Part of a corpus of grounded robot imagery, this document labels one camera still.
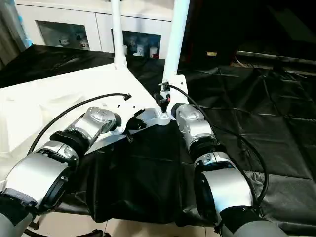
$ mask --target glass cabinet door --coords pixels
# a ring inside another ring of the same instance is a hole
[[[17,5],[33,44],[102,51],[95,13]]]
[[[46,45],[90,50],[83,25],[47,21],[36,22]]]
[[[103,52],[114,53],[112,16],[96,14]],[[124,51],[127,55],[165,59],[171,22],[121,17]]]
[[[159,58],[161,35],[123,31],[123,41],[125,55]]]

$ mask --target gray robot arm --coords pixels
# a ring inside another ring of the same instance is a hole
[[[66,130],[27,155],[8,174],[0,194],[0,237],[20,237],[36,215],[60,202],[80,158],[101,133],[121,126],[112,111],[90,107]]]
[[[187,91],[185,78],[177,75],[170,85]],[[216,213],[223,237],[286,237],[272,222],[262,219],[252,207],[253,196],[249,185],[231,161],[223,145],[217,141],[203,114],[188,103],[174,88],[169,90],[167,112],[176,120],[195,165],[195,194],[197,209],[204,218]]]

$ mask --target white cloth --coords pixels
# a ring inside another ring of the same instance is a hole
[[[127,68],[116,70],[113,64],[85,69],[72,73],[44,78],[28,83],[0,89],[0,181],[10,169],[26,156],[32,142],[42,128],[54,117],[72,105],[84,100],[109,94],[131,94],[136,108],[151,108],[153,113],[143,113],[145,121],[161,124],[157,120],[156,110],[160,111],[152,96]],[[76,108],[57,121],[40,139],[37,148],[49,140],[52,133],[64,130],[90,106],[107,107],[118,110],[124,103],[122,96],[103,98]],[[100,136],[99,142],[90,151],[115,142],[124,137],[118,135],[104,139],[109,134]]]

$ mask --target black fabric sheet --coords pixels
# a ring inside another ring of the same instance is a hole
[[[151,93],[159,91],[163,60],[128,57]],[[32,46],[0,72],[0,87],[112,63],[112,55]],[[241,134],[262,154],[270,185],[264,216],[293,235],[316,236],[316,80],[245,68],[209,71],[180,66],[189,94],[213,124]],[[262,168],[245,144],[215,129],[257,194]],[[59,211],[153,223],[209,225],[196,209],[193,165],[175,122],[153,126],[86,155]]]

